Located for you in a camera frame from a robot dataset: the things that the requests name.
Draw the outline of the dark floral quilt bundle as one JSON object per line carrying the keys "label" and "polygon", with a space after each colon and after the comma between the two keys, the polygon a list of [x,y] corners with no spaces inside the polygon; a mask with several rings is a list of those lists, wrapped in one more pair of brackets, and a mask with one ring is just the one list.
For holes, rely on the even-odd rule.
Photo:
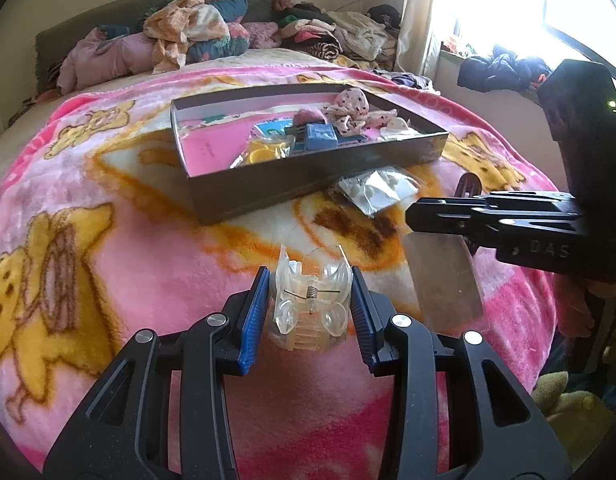
{"label": "dark floral quilt bundle", "polygon": [[154,73],[178,70],[186,64],[187,51],[200,42],[225,44],[231,39],[230,23],[218,8],[221,0],[171,0],[145,18],[142,30],[135,34],[105,39],[95,49],[96,55],[113,50],[132,63],[148,66]]}

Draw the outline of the peach floral cloth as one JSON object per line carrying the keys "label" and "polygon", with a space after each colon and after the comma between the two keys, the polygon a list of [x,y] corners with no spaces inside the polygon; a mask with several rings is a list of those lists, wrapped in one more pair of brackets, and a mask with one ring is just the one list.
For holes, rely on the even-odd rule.
{"label": "peach floral cloth", "polygon": [[143,34],[155,40],[153,73],[171,72],[186,64],[189,47],[197,42],[230,37],[220,12],[204,0],[172,0],[143,23]]}

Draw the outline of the clear plastic sheet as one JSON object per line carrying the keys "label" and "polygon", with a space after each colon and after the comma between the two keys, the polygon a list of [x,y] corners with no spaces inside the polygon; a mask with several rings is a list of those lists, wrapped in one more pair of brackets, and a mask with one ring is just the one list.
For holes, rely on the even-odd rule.
{"label": "clear plastic sheet", "polygon": [[486,332],[489,323],[464,238],[412,232],[402,246],[428,330],[450,336]]}

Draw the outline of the clear plastic hair claw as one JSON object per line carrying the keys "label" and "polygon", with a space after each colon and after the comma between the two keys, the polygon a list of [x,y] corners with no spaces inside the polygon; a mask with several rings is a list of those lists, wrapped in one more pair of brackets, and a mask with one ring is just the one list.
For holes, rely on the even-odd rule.
{"label": "clear plastic hair claw", "polygon": [[267,330],[278,347],[325,352],[346,340],[352,269],[344,248],[317,248],[296,260],[282,246],[271,285]]}

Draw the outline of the pink bear fleece blanket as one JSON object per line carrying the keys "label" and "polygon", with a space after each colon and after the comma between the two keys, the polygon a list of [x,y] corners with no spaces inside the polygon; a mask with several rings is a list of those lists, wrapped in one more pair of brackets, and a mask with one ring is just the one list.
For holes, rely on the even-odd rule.
{"label": "pink bear fleece blanket", "polygon": [[[449,129],[439,160],[411,168],[422,196],[451,195],[464,171],[486,192],[555,186],[483,119],[441,96],[362,70],[242,67],[108,91],[55,116],[0,184],[0,422],[36,469],[95,378],[135,332],[186,330],[274,269],[280,244],[302,258],[340,245],[370,289],[421,318],[401,248],[400,208],[364,218],[316,192],[200,226],[170,131],[170,102],[263,84],[352,84],[390,94]],[[486,339],[530,389],[556,328],[550,274],[479,249]],[[325,352],[262,341],[227,378],[242,479],[376,479],[390,404],[353,337]]]}

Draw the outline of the mauve hair clip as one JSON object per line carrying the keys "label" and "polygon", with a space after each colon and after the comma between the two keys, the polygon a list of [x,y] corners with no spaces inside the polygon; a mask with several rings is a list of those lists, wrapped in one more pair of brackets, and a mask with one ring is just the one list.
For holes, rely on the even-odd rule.
{"label": "mauve hair clip", "polygon": [[454,191],[454,196],[458,198],[466,198],[472,196],[478,196],[482,193],[482,184],[477,176],[472,172],[465,172],[457,182],[457,187]]}

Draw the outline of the pink pyjama clothes heap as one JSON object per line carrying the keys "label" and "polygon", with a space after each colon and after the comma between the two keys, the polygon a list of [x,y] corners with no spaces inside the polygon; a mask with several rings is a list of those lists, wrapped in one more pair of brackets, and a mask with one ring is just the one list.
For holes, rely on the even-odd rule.
{"label": "pink pyjama clothes heap", "polygon": [[94,27],[64,58],[56,85],[66,96],[120,77],[151,72],[154,44],[143,32],[107,39],[102,29]]}

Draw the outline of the earring card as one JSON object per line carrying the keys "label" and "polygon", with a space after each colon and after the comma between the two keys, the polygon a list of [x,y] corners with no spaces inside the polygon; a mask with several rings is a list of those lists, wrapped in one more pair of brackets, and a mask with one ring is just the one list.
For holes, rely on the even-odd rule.
{"label": "earring card", "polygon": [[387,166],[340,179],[335,188],[366,217],[374,217],[392,206],[414,200],[419,181],[408,171]]}

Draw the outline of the cream window curtain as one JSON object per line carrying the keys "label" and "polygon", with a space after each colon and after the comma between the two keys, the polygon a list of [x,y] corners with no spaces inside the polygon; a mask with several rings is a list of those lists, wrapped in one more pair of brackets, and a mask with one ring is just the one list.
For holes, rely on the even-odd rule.
{"label": "cream window curtain", "polygon": [[395,67],[434,79],[441,43],[453,32],[460,0],[404,0]]}

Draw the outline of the dark clothes on windowsill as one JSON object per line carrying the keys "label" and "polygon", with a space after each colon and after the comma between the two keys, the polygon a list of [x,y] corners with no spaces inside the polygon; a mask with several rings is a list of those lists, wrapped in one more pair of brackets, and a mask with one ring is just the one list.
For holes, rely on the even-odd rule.
{"label": "dark clothes on windowsill", "polygon": [[465,58],[457,75],[457,85],[481,93],[523,92],[539,88],[551,73],[542,58],[523,58],[514,51],[495,46],[489,58],[477,55]]}

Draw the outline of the white fabric hair clips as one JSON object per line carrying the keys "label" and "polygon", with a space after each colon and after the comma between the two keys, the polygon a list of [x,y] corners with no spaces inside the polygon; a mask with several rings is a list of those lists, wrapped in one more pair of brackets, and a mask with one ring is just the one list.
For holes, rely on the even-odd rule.
{"label": "white fabric hair clips", "polygon": [[379,129],[378,140],[383,142],[405,141],[421,135],[422,133],[412,128],[405,119],[393,117],[387,125]]}

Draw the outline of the teal printed card packet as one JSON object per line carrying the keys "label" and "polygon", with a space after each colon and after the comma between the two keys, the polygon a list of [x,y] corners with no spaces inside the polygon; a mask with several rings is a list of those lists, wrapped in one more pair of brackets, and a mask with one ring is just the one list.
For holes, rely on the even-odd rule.
{"label": "teal printed card packet", "polygon": [[291,118],[269,119],[264,122],[256,122],[253,125],[253,135],[265,139],[285,136],[286,130],[292,126],[293,120]]}

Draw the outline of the floral laundry bag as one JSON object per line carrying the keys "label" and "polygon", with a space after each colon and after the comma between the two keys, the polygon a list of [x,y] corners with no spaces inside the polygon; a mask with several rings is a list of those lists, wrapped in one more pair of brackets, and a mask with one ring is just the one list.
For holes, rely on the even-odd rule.
{"label": "floral laundry bag", "polygon": [[426,76],[415,75],[408,72],[390,72],[390,70],[382,70],[381,68],[374,68],[373,73],[398,86],[421,90],[434,94],[435,96],[439,96],[440,94],[440,92],[434,88],[433,81]]}

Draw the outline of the small blue box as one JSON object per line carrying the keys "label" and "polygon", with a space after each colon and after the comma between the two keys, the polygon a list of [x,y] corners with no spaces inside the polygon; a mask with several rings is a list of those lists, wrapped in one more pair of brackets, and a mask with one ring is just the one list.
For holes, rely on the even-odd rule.
{"label": "small blue box", "polygon": [[306,125],[305,150],[308,152],[332,150],[338,148],[338,138],[335,128],[329,124]]}

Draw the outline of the mixed clothes pile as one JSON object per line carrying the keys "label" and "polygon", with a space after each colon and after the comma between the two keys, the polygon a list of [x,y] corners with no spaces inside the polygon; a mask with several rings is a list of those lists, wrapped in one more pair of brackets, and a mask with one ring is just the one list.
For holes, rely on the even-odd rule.
{"label": "mixed clothes pile", "polygon": [[272,14],[271,21],[244,24],[251,48],[284,48],[361,70],[390,70],[395,65],[401,14],[389,4],[362,13],[273,0]]}

